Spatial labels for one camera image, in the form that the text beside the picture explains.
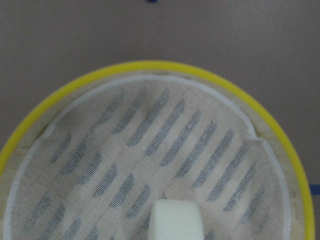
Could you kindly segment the white steamed bun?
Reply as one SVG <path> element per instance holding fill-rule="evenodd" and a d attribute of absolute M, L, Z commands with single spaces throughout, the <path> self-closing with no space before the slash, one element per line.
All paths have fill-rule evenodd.
<path fill-rule="evenodd" d="M 189 200 L 154 202 L 148 227 L 149 240 L 203 240 L 204 227 L 198 205 Z"/>

